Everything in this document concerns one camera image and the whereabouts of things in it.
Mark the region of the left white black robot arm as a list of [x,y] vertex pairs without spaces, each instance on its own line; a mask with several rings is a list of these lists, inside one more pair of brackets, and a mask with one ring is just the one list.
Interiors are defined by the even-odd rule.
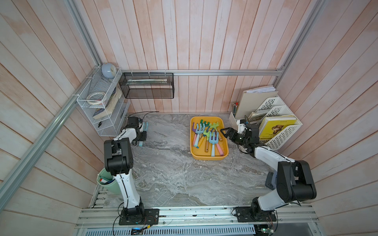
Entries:
[[158,224],[159,209],[145,209],[132,176],[132,145],[146,140],[147,131],[143,127],[141,118],[129,117],[121,133],[104,142],[105,170],[114,177],[123,197],[123,208],[119,215],[120,225],[144,224],[148,227]]

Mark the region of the light blue hand rake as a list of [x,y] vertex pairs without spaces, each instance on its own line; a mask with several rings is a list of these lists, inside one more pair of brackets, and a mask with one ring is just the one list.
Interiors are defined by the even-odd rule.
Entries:
[[141,132],[141,137],[139,139],[139,143],[138,145],[140,147],[143,146],[143,142],[147,140],[147,129],[149,127],[149,123],[148,122],[143,122],[142,123],[142,127],[140,128],[140,132]]
[[204,123],[196,124],[195,138],[194,138],[194,144],[193,144],[193,146],[195,148],[198,148],[198,143],[199,143],[200,135],[204,131],[205,131],[205,124]]
[[215,147],[216,147],[215,143],[218,139],[219,139],[218,132],[212,131],[211,134],[210,134],[210,139],[209,139],[209,143],[212,145],[212,148],[211,148],[211,156],[212,157],[215,157]]

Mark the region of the yellow plastic storage box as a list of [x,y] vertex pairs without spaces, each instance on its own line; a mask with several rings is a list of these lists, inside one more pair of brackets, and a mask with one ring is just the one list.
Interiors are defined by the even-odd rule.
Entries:
[[193,117],[190,121],[190,150],[196,160],[222,160],[229,155],[227,140],[221,133],[223,120],[219,117]]

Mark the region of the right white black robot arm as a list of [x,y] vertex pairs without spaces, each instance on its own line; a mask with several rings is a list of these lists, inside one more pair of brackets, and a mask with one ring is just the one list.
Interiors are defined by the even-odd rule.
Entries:
[[248,124],[243,134],[232,127],[221,129],[221,134],[242,146],[250,156],[265,162],[276,172],[276,188],[253,199],[250,207],[235,207],[238,222],[275,222],[275,210],[292,202],[315,199],[317,190],[310,165],[274,151],[259,140],[258,127]]

